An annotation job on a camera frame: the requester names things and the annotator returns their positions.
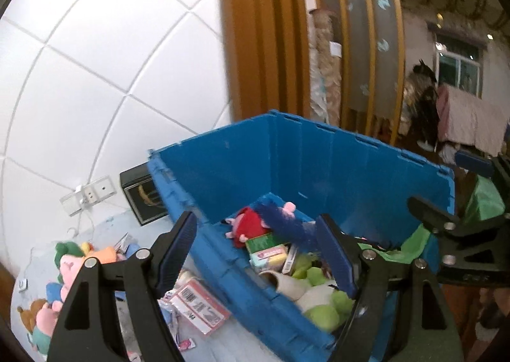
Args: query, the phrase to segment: white tiled wall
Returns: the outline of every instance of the white tiled wall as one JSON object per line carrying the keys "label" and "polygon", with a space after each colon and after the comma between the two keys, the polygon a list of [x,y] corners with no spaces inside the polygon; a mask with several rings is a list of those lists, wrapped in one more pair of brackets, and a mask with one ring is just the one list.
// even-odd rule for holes
{"label": "white tiled wall", "polygon": [[0,260],[128,208],[59,199],[230,123],[219,0],[13,0],[0,20]]}

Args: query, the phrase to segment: wall socket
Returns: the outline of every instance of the wall socket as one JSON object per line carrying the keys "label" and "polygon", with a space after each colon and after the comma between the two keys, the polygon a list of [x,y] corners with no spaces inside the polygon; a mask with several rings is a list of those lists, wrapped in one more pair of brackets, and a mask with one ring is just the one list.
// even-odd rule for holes
{"label": "wall socket", "polygon": [[98,204],[115,195],[117,190],[109,176],[96,179],[85,186],[78,186],[74,192],[60,199],[64,210],[72,217],[85,208]]}

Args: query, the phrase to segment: black box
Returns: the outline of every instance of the black box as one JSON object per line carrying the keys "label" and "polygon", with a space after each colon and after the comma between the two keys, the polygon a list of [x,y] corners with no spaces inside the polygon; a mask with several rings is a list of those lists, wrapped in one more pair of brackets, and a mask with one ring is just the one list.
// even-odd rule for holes
{"label": "black box", "polygon": [[120,173],[120,186],[140,225],[168,215],[147,163]]}

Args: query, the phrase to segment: red plush toy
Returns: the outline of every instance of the red plush toy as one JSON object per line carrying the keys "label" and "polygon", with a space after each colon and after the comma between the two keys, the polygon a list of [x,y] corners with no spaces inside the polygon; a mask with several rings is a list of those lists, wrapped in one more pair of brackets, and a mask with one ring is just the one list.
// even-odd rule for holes
{"label": "red plush toy", "polygon": [[250,207],[244,207],[235,218],[227,218],[225,221],[232,226],[232,231],[225,236],[234,239],[234,245],[237,248],[244,247],[244,243],[249,239],[271,232],[266,223]]}

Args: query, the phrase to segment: brown plush toy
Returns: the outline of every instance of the brown plush toy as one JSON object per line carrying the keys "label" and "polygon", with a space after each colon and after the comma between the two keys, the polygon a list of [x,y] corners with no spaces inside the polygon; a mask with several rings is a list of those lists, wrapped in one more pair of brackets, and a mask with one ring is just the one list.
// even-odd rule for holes
{"label": "brown plush toy", "polygon": [[21,306],[18,306],[18,312],[21,317],[21,323],[26,330],[30,333],[34,332],[35,327],[35,317],[37,312],[42,309],[42,306],[46,303],[46,299],[37,299],[32,302],[30,305],[30,310],[24,310]]}

